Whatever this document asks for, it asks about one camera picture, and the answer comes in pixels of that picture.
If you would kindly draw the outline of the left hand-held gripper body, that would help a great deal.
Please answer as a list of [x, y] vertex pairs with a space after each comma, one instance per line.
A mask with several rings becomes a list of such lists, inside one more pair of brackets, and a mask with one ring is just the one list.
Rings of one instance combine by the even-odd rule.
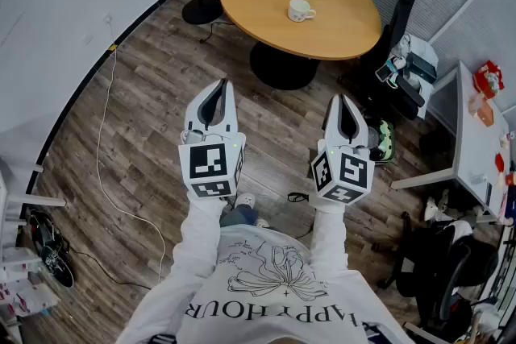
[[183, 131], [178, 146], [187, 189], [199, 199], [232, 197], [243, 169], [246, 136]]

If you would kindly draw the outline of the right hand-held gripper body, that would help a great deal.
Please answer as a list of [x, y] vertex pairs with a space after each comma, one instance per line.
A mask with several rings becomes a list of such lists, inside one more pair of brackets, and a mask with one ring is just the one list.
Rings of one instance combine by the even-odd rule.
[[318, 141], [318, 154], [311, 162], [314, 193], [323, 200], [352, 205], [370, 194], [375, 164], [351, 147]]

